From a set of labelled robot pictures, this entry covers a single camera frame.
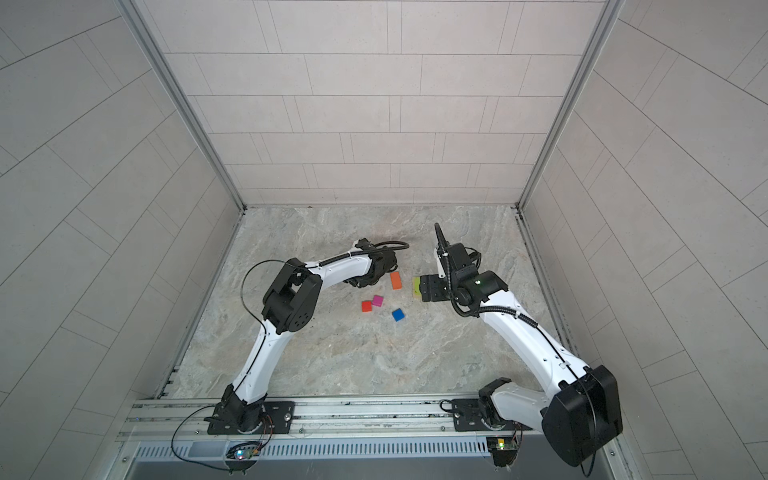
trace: wire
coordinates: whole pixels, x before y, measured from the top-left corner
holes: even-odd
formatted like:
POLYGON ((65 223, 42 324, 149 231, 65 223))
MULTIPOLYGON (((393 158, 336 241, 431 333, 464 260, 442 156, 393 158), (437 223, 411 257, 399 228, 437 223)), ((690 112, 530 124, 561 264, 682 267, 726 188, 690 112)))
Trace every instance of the wire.
POLYGON ((189 414, 189 416, 188 416, 187 418, 185 418, 184 420, 182 420, 182 421, 181 421, 181 423, 179 424, 179 426, 178 426, 178 427, 176 427, 176 430, 174 430, 174 434, 173 434, 173 436, 171 436, 171 437, 170 437, 170 451, 171 451, 171 452, 174 454, 174 456, 175 456, 176 458, 178 458, 178 459, 179 459, 179 460, 181 460, 182 462, 197 463, 198 465, 202 465, 203 467, 212 468, 213 470, 219 470, 219 471, 221 471, 221 472, 229 472, 229 473, 232 473, 232 471, 233 471, 233 470, 232 470, 231 468, 221 468, 221 467, 214 467, 213 465, 208 465, 207 463, 198 462, 198 461, 196 461, 196 460, 190 460, 190 459, 188 459, 188 458, 182 458, 182 457, 181 457, 181 456, 180 456, 178 453, 176 453, 176 449, 174 449, 174 440, 176 439, 176 434, 179 432, 179 429, 181 428, 181 426, 182 426, 182 425, 183 425, 183 424, 184 424, 184 423, 185 423, 187 420, 189 420, 190 418, 192 418, 192 415, 194 415, 195 413, 198 413, 200 410, 209 409, 209 408, 211 408, 211 407, 215 407, 215 405, 206 405, 206 406, 204 406, 204 407, 200 407, 199 409, 197 409, 197 410, 195 410, 194 412, 192 412, 191 414, 189 414))

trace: black mounting plate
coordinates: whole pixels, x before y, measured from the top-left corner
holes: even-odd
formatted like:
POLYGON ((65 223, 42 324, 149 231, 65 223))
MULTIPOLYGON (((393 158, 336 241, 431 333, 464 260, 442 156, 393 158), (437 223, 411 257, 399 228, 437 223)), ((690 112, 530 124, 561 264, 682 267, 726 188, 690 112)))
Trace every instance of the black mounting plate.
MULTIPOLYGON (((290 424, 293 421, 293 409, 296 406, 294 402, 264 402, 261 409, 264 415, 269 415, 274 425, 274 433, 285 434, 290 430, 290 424)), ((216 406, 213 417, 219 413, 219 406, 216 406)), ((257 435, 262 432, 263 425, 259 424, 254 432, 249 434, 240 433, 236 429, 228 428, 220 422, 208 423, 208 435, 257 435)))
POLYGON ((453 415, 453 428, 457 432, 513 432, 521 427, 523 430, 532 430, 513 421, 506 421, 501 428, 492 429, 482 420, 479 399, 453 399, 451 410, 459 413, 458 418, 453 415))

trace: gray marble surface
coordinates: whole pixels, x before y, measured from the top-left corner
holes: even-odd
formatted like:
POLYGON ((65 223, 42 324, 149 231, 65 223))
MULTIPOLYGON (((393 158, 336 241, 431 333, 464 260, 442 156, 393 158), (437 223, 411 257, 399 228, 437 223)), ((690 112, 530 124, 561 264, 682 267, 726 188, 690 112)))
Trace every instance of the gray marble surface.
MULTIPOLYGON (((528 251, 509 207, 257 208, 247 211, 213 295, 167 391, 171 398, 217 398, 240 371, 259 323, 240 305, 240 281, 269 258, 322 260, 347 251, 359 238, 404 240, 397 252, 403 288, 388 276, 357 289, 325 290, 315 316, 290 341, 270 381, 271 396, 417 392, 471 392, 506 376, 539 389, 511 347, 477 318, 461 318, 447 303, 422 303, 412 277, 436 273, 433 224, 449 242, 482 252, 481 270, 494 270, 544 328, 555 335, 528 251), (374 295, 381 308, 362 313, 374 295), (404 320, 391 312, 401 308, 404 320)), ((281 265, 254 270, 246 302, 260 313, 261 298, 281 265)))

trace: colored block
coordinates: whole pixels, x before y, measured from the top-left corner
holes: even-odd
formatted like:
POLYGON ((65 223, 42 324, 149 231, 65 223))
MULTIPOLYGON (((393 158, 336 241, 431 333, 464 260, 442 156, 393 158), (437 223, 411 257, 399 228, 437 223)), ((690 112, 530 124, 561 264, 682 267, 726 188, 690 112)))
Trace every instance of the colored block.
POLYGON ((392 290, 400 290, 402 288, 402 283, 400 283, 400 272, 390 273, 389 279, 392 281, 392 290))

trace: white tile wall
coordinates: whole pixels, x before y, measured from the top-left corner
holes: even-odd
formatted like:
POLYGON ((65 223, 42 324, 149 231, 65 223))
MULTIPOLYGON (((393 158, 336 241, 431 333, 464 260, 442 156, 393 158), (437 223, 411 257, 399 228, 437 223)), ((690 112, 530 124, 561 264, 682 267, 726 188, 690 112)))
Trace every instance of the white tile wall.
POLYGON ((579 352, 596 344, 617 377, 642 478, 765 465, 768 392, 749 379, 768 361, 767 12, 625 2, 524 211, 579 352), (570 230, 587 243, 564 248, 570 230), (608 304, 586 326, 583 257, 608 304))

